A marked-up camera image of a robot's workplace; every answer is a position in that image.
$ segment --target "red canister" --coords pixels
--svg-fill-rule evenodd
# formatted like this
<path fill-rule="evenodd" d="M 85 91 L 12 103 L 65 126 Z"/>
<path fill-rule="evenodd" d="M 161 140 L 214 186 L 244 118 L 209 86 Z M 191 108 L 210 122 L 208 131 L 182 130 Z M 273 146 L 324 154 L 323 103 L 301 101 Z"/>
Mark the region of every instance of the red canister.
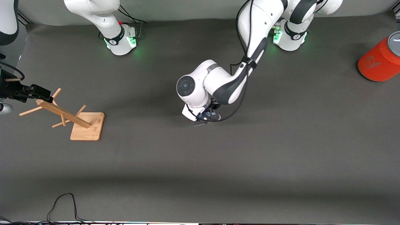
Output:
<path fill-rule="evenodd" d="M 400 73 L 400 32 L 384 38 L 357 63 L 358 71 L 368 80 L 382 82 Z"/>

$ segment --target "gray table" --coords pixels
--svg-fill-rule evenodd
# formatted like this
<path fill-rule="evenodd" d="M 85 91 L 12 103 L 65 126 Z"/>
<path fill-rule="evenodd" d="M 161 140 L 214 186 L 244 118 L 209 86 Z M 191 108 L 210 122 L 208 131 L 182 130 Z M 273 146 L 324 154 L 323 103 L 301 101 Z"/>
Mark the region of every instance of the gray table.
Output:
<path fill-rule="evenodd" d="M 242 53 L 233 20 L 151 22 L 114 56 L 94 26 L 34 25 L 18 64 L 57 103 L 106 114 L 98 142 L 69 140 L 46 111 L 0 117 L 1 215 L 42 220 L 73 192 L 90 220 L 400 223 L 400 77 L 374 83 L 355 62 L 396 30 L 393 13 L 316 18 L 296 52 L 270 44 L 238 113 L 193 127 L 176 81 Z M 235 106 L 220 112 L 227 115 Z M 53 220 L 72 220 L 69 198 Z"/>

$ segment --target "round gray joint cover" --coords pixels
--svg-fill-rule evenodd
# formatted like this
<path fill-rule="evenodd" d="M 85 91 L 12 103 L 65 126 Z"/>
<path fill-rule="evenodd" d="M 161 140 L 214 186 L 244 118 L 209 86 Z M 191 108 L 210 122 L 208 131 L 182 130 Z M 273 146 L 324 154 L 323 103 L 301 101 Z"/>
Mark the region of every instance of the round gray joint cover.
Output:
<path fill-rule="evenodd" d="M 396 31 L 389 36 L 388 46 L 392 53 L 400 57 L 400 31 Z"/>
<path fill-rule="evenodd" d="M 189 96 L 193 93 L 195 86 L 194 79 L 191 76 L 183 76 L 176 84 L 176 91 L 182 97 Z"/>

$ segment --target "canister lid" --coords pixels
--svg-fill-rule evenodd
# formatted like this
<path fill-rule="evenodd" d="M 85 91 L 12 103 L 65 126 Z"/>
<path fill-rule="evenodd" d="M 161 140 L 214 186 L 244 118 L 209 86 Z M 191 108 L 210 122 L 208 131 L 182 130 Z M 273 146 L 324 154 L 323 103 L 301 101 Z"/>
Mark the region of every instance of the canister lid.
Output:
<path fill-rule="evenodd" d="M 388 46 L 392 53 L 400 57 L 400 31 L 396 31 L 389 36 Z"/>

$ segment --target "square wooden base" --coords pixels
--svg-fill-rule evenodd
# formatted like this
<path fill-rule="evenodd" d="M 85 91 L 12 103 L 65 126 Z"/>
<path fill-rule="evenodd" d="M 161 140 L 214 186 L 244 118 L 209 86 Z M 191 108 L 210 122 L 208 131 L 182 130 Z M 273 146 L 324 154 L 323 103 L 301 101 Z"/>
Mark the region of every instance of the square wooden base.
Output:
<path fill-rule="evenodd" d="M 91 123 L 92 125 L 86 129 L 74 123 L 70 139 L 73 141 L 100 140 L 105 114 L 102 112 L 81 112 L 78 117 Z"/>

